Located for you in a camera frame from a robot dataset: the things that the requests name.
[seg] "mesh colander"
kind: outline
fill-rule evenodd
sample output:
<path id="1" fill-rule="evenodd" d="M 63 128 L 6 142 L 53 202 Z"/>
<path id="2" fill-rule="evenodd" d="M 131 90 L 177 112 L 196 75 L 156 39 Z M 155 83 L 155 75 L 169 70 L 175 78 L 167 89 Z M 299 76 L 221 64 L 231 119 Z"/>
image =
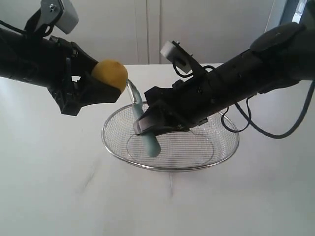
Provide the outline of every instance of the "mesh colander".
<path id="1" fill-rule="evenodd" d="M 148 105 L 143 103 L 143 110 Z M 105 122 L 102 139 L 115 157 L 144 169 L 163 172 L 184 172 L 207 168 L 230 158 L 238 148 L 239 135 L 227 131 L 221 124 L 221 113 L 208 117 L 207 123 L 190 129 L 157 136 L 161 153 L 157 157 L 146 154 L 140 136 L 133 130 L 132 105 L 120 108 Z M 235 125 L 224 118 L 226 125 Z"/>

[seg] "white table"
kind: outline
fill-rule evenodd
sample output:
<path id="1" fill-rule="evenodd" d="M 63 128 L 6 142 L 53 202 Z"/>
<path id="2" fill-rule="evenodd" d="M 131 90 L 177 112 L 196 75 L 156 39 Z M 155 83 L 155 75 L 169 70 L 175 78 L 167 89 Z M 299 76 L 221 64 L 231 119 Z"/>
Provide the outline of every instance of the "white table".
<path id="1" fill-rule="evenodd" d="M 143 93 L 178 79 L 171 65 L 129 65 Z M 253 120 L 282 133 L 295 122 L 309 82 L 250 101 Z M 130 103 L 61 115 L 46 88 L 0 78 L 0 235 L 191 236 L 315 234 L 315 102 L 284 140 L 249 128 L 228 161 L 174 174 L 111 156 L 103 123 Z M 241 128 L 236 109 L 228 116 Z"/>

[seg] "wire mesh basket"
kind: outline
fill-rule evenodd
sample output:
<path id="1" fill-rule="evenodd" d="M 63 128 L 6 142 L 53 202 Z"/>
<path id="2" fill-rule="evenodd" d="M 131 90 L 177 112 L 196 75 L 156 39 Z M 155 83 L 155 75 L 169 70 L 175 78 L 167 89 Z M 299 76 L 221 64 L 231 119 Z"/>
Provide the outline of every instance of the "wire mesh basket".
<path id="1" fill-rule="evenodd" d="M 143 103 L 143 110 L 148 105 Z M 221 124 L 221 113 L 208 117 L 208 122 L 190 129 L 157 136 L 161 153 L 146 154 L 142 139 L 133 130 L 132 105 L 114 112 L 105 122 L 102 139 L 106 149 L 115 157 L 144 169 L 162 172 L 200 170 L 229 159 L 237 150 L 238 133 L 227 131 Z M 236 129 L 225 117 L 226 125 Z"/>

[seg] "cabinet door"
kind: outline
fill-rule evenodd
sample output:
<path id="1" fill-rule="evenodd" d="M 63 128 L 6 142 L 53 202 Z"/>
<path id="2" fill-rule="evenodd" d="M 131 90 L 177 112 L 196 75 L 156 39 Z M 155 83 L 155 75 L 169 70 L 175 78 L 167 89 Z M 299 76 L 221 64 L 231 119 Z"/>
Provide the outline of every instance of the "cabinet door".
<path id="1" fill-rule="evenodd" d="M 71 0 L 79 23 L 65 35 L 55 27 L 52 35 L 76 42 L 96 60 L 116 59 L 124 64 L 147 64 L 145 0 Z M 40 8 L 40 0 L 0 3 L 1 20 L 21 29 Z"/>
<path id="2" fill-rule="evenodd" d="M 266 30 L 279 24 L 285 0 L 148 0 L 148 23 L 156 20 L 151 5 L 159 2 L 157 29 L 149 27 L 149 52 L 167 40 L 178 40 L 199 62 L 225 62 L 249 48 Z M 150 62 L 168 62 L 154 57 Z"/>

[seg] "strainer rim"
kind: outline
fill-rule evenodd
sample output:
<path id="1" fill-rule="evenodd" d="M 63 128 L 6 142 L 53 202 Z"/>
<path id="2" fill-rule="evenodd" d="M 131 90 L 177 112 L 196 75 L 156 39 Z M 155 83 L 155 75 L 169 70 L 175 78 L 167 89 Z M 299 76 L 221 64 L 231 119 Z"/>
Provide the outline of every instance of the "strainer rim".
<path id="1" fill-rule="evenodd" d="M 119 155 L 117 155 L 114 151 L 112 151 L 109 147 L 109 145 L 106 143 L 106 140 L 105 140 L 105 137 L 104 137 L 104 132 L 106 130 L 106 127 L 109 123 L 109 121 L 117 114 L 119 113 L 120 111 L 126 109 L 126 108 L 129 108 L 131 107 L 132 104 L 128 104 L 128 105 L 125 105 L 121 108 L 119 108 L 118 110 L 116 110 L 115 112 L 113 112 L 105 121 L 104 125 L 103 125 L 103 128 L 102 128 L 102 141 L 103 141 L 103 144 L 105 146 L 105 148 L 107 149 L 107 151 L 112 154 L 114 157 L 128 163 L 128 164 L 131 164 L 133 166 L 136 166 L 136 167 L 140 167 L 142 169 L 146 169 L 146 170 L 150 170 L 150 171 L 159 171 L 159 172 L 169 172 L 169 173 L 173 173 L 173 172 L 188 172 L 188 171 L 197 171 L 197 170 L 201 170 L 201 169 L 206 169 L 206 168 L 209 168 L 211 166 L 215 166 L 215 165 L 218 165 L 224 161 L 226 161 L 227 159 L 229 159 L 231 156 L 233 156 L 236 152 L 236 150 L 238 149 L 239 147 L 239 144 L 240 144 L 240 135 L 239 133 L 233 133 L 235 136 L 236 136 L 236 145 L 234 146 L 234 149 L 233 151 L 230 153 L 230 155 L 228 155 L 226 158 L 220 160 L 220 161 L 217 161 L 217 162 L 214 162 L 214 163 L 210 163 L 210 164 L 205 164 L 205 165 L 200 165 L 200 166 L 191 166 L 191 167 L 176 167 L 176 168 L 173 168 L 173 167 L 153 167 L 153 166 L 148 166 L 148 165 L 143 165 L 143 164 L 140 164 L 140 163 L 137 163 L 137 162 L 133 162 L 133 161 L 130 161 L 130 160 L 127 160 Z M 232 125 L 232 128 L 234 130 L 237 130 L 237 127 L 235 126 L 235 124 L 227 117 L 227 116 L 224 116 L 224 118 Z"/>

